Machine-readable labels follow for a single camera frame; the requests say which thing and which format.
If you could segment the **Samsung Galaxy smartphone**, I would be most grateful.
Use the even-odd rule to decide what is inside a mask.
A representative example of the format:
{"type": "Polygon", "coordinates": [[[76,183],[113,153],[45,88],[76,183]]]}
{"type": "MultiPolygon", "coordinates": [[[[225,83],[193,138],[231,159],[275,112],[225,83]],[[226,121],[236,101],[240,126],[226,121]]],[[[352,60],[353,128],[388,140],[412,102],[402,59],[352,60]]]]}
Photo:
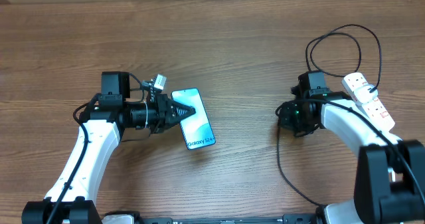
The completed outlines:
{"type": "Polygon", "coordinates": [[[171,93],[174,101],[193,107],[195,113],[180,122],[188,150],[204,148],[216,143],[207,112],[197,88],[176,90],[171,93]]]}

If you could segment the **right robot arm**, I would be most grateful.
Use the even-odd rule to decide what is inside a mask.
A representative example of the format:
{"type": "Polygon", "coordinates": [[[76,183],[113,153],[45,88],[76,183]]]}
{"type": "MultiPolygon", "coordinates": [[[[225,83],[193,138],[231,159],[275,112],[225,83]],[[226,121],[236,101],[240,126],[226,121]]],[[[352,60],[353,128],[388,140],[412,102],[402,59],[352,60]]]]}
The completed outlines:
{"type": "Polygon", "coordinates": [[[319,204],[306,223],[405,223],[424,220],[424,145],[391,133],[395,122],[376,86],[360,72],[341,81],[344,91],[327,87],[324,74],[299,75],[294,100],[276,108],[279,128],[297,138],[326,129],[356,155],[353,198],[319,204]]]}

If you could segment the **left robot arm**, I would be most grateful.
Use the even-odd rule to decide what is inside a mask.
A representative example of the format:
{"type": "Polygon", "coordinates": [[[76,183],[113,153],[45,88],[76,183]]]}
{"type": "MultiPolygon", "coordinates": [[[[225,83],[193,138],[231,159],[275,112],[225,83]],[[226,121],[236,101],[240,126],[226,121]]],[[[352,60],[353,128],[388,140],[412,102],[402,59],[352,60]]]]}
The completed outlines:
{"type": "Polygon", "coordinates": [[[75,147],[54,186],[42,201],[23,209],[23,223],[102,223],[96,198],[102,177],[125,129],[160,134],[195,114],[195,108],[170,99],[162,91],[166,78],[139,81],[142,97],[132,101],[130,72],[103,72],[101,91],[73,112],[79,125],[75,147]]]}

